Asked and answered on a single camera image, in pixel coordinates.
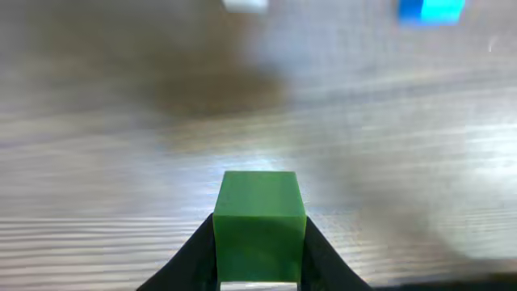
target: blue block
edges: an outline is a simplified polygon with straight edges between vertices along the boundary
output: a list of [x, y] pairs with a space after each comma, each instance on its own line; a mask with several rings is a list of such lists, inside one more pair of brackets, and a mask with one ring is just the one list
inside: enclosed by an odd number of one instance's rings
[[460, 20], [465, 0], [400, 0], [399, 19], [417, 24], [454, 24]]

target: cube's top face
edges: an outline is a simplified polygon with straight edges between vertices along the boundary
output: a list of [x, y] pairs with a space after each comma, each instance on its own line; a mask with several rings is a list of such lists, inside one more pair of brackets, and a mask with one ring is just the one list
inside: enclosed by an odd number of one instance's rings
[[214, 215], [304, 217], [296, 173], [226, 171]]

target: cube's front face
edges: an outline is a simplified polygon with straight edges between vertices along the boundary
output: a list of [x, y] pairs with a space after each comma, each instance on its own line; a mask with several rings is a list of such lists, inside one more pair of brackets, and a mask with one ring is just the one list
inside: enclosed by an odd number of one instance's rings
[[227, 172], [213, 215], [219, 281], [299, 282], [306, 216], [292, 172]]

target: blue object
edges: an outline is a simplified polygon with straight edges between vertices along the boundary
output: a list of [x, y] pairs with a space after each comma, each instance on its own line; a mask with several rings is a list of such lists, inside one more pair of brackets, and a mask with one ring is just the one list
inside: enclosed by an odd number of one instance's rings
[[465, 0], [400, 0], [399, 19], [417, 24], [454, 24], [460, 20]]

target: green block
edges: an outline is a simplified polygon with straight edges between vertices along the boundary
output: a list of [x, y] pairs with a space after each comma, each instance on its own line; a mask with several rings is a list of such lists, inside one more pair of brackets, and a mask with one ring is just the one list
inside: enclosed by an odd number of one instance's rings
[[227, 171], [213, 213], [219, 280], [299, 282], [306, 220], [294, 172]]

